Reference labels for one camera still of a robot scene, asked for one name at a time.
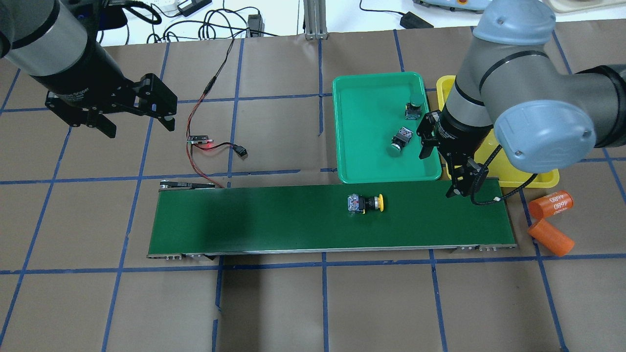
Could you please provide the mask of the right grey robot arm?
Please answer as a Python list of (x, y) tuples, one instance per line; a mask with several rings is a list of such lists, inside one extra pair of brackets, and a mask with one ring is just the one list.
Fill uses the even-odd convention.
[(438, 149), (447, 163), (447, 198), (473, 198), (501, 150), (534, 180), (591, 149), (624, 146), (625, 66), (560, 74), (544, 49), (555, 24), (539, 0), (493, 0), (484, 10), (444, 107), (417, 131), (420, 158)]

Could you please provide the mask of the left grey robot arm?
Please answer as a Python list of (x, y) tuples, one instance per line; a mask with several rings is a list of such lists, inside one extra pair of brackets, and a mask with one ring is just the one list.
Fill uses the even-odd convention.
[(1, 56), (47, 89), (45, 106), (71, 127), (114, 138), (107, 114), (125, 112), (175, 129), (176, 94), (153, 73), (128, 79), (60, 0), (3, 0)]

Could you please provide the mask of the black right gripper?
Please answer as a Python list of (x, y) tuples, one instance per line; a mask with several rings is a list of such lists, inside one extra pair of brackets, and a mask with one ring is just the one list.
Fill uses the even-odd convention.
[(447, 198), (472, 196), (478, 192), (489, 172), (488, 166), (473, 158), (492, 126), (469, 126), (458, 121), (448, 110), (426, 113), (416, 130), (420, 138), (420, 159), (438, 151), (446, 161), (451, 186)]

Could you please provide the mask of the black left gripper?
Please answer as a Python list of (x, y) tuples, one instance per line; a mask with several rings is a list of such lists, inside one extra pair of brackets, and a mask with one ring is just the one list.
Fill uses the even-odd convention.
[[(126, 112), (157, 119), (169, 132), (175, 130), (178, 97), (153, 73), (139, 82), (127, 79), (117, 62), (101, 47), (87, 46), (80, 58), (59, 73), (45, 76), (45, 87), (65, 104), (83, 113), (96, 108), (103, 113)], [(134, 106), (138, 98), (138, 108)], [(108, 138), (116, 137), (116, 125), (102, 113), (87, 113), (86, 126)]]

